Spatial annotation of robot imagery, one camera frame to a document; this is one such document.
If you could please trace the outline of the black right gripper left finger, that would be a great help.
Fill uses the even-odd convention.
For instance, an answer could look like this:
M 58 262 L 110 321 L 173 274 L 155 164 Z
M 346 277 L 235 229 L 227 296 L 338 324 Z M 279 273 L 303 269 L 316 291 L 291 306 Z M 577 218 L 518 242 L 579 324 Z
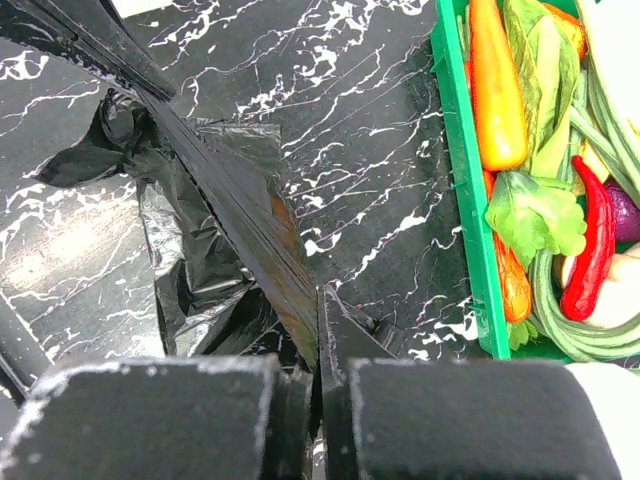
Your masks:
M 46 373 L 5 479 L 297 479 L 312 378 L 266 356 L 72 362 Z

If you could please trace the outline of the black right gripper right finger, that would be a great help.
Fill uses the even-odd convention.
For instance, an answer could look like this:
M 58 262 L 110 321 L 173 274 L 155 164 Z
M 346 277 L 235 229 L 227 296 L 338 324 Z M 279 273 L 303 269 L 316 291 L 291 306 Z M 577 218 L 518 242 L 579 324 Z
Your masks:
M 574 374 L 551 361 L 398 359 L 318 291 L 330 479 L 618 479 Z

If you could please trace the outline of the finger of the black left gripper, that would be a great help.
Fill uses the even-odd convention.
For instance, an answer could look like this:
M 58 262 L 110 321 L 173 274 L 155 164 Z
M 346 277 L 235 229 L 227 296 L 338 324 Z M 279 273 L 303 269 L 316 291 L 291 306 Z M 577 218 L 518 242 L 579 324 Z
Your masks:
M 3 1 L 1 37 L 66 60 L 127 93 L 170 100 L 175 87 L 111 1 Z

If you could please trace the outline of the black trash bag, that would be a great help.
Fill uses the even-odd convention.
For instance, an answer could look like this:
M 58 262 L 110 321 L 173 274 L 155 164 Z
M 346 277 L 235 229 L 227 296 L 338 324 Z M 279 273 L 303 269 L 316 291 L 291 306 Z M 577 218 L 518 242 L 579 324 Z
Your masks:
M 146 108 L 109 91 L 84 138 L 37 178 L 67 189 L 135 180 L 167 354 L 254 351 L 279 327 L 313 366 L 316 288 L 280 189 L 279 129 L 199 119 L 190 131 L 213 155 L 196 174 Z

